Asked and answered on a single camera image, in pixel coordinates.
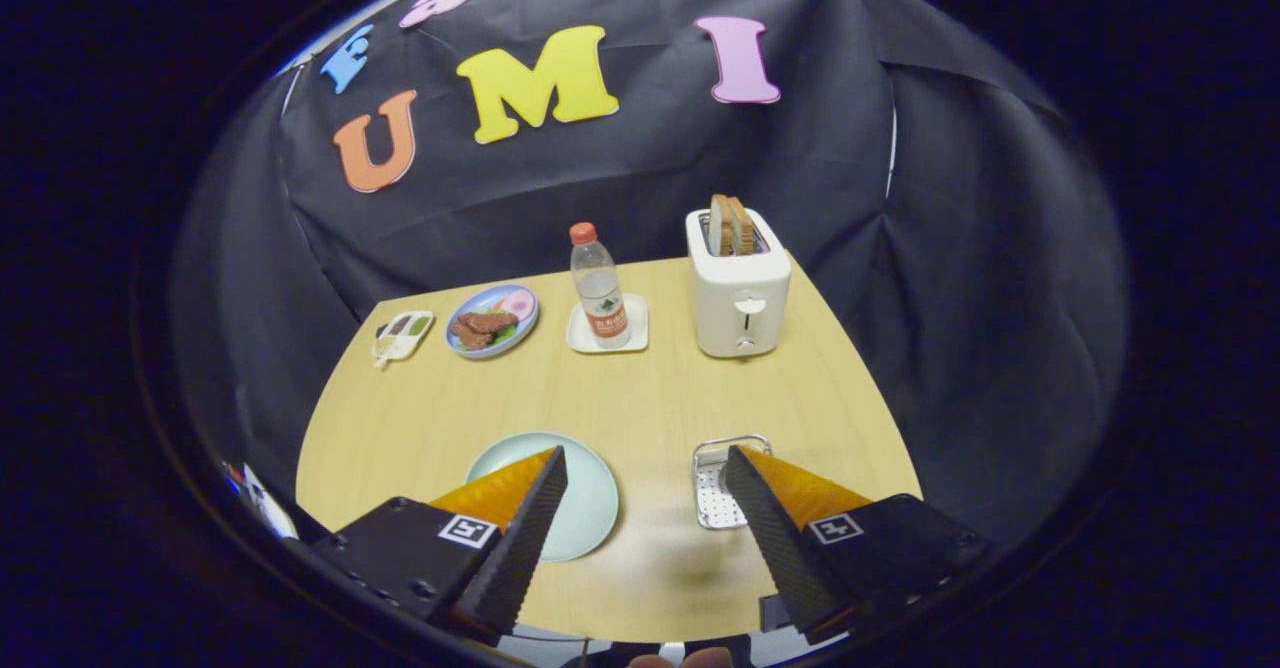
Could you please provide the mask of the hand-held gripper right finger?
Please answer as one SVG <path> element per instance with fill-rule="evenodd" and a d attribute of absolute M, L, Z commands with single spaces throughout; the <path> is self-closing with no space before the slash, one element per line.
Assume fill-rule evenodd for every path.
<path fill-rule="evenodd" d="M 995 549 L 910 494 L 872 500 L 764 450 L 731 447 L 723 475 L 810 644 L 905 621 Z"/>

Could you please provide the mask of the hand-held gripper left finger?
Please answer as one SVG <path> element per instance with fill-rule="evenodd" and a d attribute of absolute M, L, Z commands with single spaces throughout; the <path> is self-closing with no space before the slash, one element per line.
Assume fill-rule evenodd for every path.
<path fill-rule="evenodd" d="M 433 502 L 390 498 L 291 555 L 346 596 L 494 645 L 518 618 L 568 486 L 562 447 Z"/>

